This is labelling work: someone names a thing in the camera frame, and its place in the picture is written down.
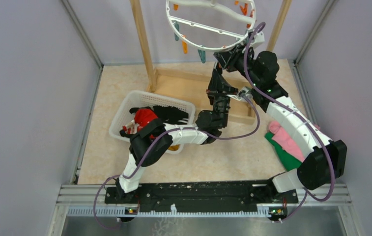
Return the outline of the round white clip hanger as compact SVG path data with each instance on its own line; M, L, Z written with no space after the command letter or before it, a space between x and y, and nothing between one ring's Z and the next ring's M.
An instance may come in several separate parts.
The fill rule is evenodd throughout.
M208 54L250 44L247 36L265 27L253 0L167 0L165 14L182 53L195 52L202 63Z

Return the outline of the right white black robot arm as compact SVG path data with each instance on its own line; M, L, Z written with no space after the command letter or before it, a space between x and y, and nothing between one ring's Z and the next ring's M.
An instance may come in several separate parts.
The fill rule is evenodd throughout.
M276 54L262 51L254 56L252 48L238 46L216 52L214 57L220 68L237 71L247 79L255 103L281 125L305 158L297 169L271 178L272 185L265 190L267 199L278 203L287 191L304 188L313 199L328 200L336 179L343 175L347 146L342 140L333 141L323 134L296 108L276 80L280 69Z

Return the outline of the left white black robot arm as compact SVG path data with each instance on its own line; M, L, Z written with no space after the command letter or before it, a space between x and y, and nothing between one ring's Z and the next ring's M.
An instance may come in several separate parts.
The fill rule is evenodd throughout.
M133 113L146 115L139 123L140 130L129 134L128 162L123 173L115 180L116 197L123 203L133 201L135 190L146 167L155 164L174 145L211 144L221 137L221 129L228 124L230 96L238 90L222 76L222 69L216 64L206 91L212 110L202 110L194 124L180 124L167 119L167 107L135 108Z

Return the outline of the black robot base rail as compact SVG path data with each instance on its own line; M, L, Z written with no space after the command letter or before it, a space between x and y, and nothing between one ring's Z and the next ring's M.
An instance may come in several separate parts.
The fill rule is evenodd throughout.
M261 204L298 203L295 190L278 193L269 180L142 183L132 192L109 187L106 204L139 207L141 213L254 213Z

